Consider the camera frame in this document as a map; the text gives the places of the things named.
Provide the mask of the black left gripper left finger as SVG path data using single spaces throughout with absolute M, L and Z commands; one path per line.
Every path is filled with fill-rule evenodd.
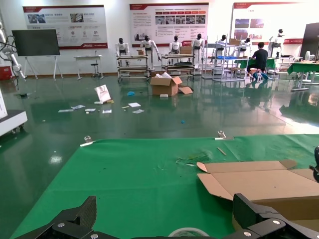
M 19 239 L 110 239 L 111 236 L 93 230 L 97 218 L 95 196 L 82 205 L 62 210 L 49 223 L 27 232 Z

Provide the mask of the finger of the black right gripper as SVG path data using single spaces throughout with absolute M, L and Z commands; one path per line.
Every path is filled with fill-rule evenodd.
M 314 149 L 314 156 L 315 156 L 316 166 L 313 167 L 310 165 L 310 170 L 313 171 L 314 179 L 317 182 L 319 182 L 319 147 L 318 146 Z

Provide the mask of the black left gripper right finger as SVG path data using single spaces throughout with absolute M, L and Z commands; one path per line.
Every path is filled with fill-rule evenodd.
M 233 219 L 240 226 L 226 239 L 317 239 L 319 233 L 286 219 L 274 208 L 255 204 L 238 193 L 233 197 Z

